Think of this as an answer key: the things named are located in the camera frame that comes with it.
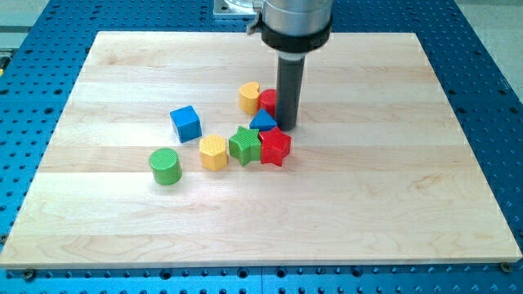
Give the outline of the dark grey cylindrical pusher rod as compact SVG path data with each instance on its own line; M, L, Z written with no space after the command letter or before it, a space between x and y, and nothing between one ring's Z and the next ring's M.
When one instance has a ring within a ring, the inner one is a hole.
M304 56L278 59L275 120L282 131L291 131L297 125L304 64Z

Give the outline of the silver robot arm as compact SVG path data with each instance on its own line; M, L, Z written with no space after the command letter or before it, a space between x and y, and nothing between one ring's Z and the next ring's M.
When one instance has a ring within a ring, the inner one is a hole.
M283 131L297 125L306 55L328 40L333 24L333 0L263 0L247 33L261 33L261 40L278 55L275 120Z

